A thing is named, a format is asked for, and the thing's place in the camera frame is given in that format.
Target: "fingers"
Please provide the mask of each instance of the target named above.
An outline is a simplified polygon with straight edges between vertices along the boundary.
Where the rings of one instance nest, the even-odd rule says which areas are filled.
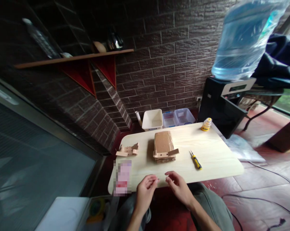
[[[156,180],[156,179],[149,179],[149,180],[146,182],[146,184],[145,184],[145,185],[146,185],[146,188],[149,188],[155,180]]]
[[[151,185],[150,187],[150,192],[153,194],[154,193],[154,190],[157,188],[158,186],[158,183],[159,183],[160,179],[157,178]]]
[[[151,174],[151,175],[147,175],[147,176],[145,176],[144,177],[144,179],[141,181],[141,184],[143,184],[143,183],[147,183],[149,180],[151,180],[151,179],[156,179],[157,178],[157,176],[156,175],[153,175],[153,174]]]
[[[171,176],[174,176],[176,178],[180,177],[180,175],[177,172],[175,172],[175,171],[168,171],[168,172],[165,173],[165,175],[168,175],[168,176],[171,175]]]
[[[170,177],[167,176],[165,181],[168,183],[168,185],[171,187],[173,191],[176,190],[177,185],[173,182],[173,180]]]

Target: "human hand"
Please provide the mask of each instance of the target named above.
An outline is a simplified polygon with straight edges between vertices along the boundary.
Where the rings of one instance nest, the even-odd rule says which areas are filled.
[[[155,175],[147,175],[139,183],[136,190],[136,204],[134,211],[144,216],[151,203],[152,196],[160,180]]]
[[[184,179],[174,171],[166,172],[167,176],[165,181],[168,183],[175,196],[180,200],[188,209],[191,208],[193,202],[195,201],[187,183]]]

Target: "metal chair leg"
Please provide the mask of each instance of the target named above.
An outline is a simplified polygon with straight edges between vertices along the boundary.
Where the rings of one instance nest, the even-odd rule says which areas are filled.
[[[273,106],[274,103],[275,103],[275,96],[272,96],[272,97],[271,97],[271,102],[270,102],[269,106],[268,106],[265,110],[263,110],[262,112],[258,113],[257,115],[255,115],[255,116],[253,116],[251,119],[249,119],[249,120],[247,121],[247,123],[245,124],[243,130],[246,131],[246,130],[248,129],[248,126],[249,126],[251,120],[255,119],[256,117],[259,117],[260,115],[262,115],[262,114],[264,114],[265,112],[267,112],[268,110],[270,110],[270,109],[272,108],[272,106]]]

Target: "gray pants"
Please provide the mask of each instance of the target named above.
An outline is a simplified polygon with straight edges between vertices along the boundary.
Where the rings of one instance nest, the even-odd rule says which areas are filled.
[[[213,219],[213,221],[220,227],[222,231],[235,231],[233,226],[233,217],[231,212],[226,207],[221,197],[215,194],[213,191],[206,188],[202,183],[191,183],[188,184],[191,192],[195,199],[201,204],[207,214]],[[126,202],[119,209],[115,217],[112,219],[109,231],[126,231],[130,218],[133,213],[134,205],[136,200],[136,194],[132,194]],[[139,231],[145,230],[146,221],[148,221],[150,213],[144,215]],[[197,231],[201,230],[197,224],[196,219],[191,214],[193,222]]]

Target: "wooden table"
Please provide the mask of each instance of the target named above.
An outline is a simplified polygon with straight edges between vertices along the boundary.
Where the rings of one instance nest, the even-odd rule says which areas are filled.
[[[201,126],[202,123],[189,124],[125,136],[121,145],[132,146],[139,142],[139,154],[116,158],[116,166],[113,168],[108,185],[109,193],[113,193],[115,172],[122,160],[132,161],[130,184],[133,192],[148,174],[155,174],[160,178],[158,187],[167,186],[164,173],[171,170],[180,174],[186,183],[243,174],[242,164],[219,135],[213,129],[204,132],[200,129]],[[179,149],[179,154],[176,155],[175,161],[157,164],[153,158],[154,137],[156,132],[162,131],[171,131],[174,148]],[[196,168],[189,150],[196,155],[203,167],[202,170]]]

